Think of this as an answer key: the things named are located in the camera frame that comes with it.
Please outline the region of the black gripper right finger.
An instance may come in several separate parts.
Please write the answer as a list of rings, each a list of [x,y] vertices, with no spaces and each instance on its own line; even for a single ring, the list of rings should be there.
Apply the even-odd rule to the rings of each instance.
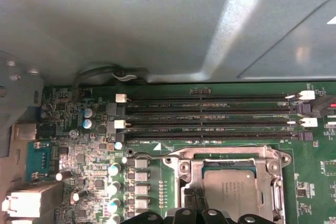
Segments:
[[[210,208],[202,191],[196,192],[197,219],[196,223],[264,223],[264,218],[246,214],[234,221],[231,217],[226,217],[221,211]]]

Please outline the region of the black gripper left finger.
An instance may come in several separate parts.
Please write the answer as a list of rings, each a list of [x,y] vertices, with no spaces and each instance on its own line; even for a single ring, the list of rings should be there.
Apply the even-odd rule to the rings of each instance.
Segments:
[[[185,208],[173,209],[172,215],[164,218],[155,212],[145,211],[123,223],[197,223],[201,212],[201,188],[184,189],[184,206]]]

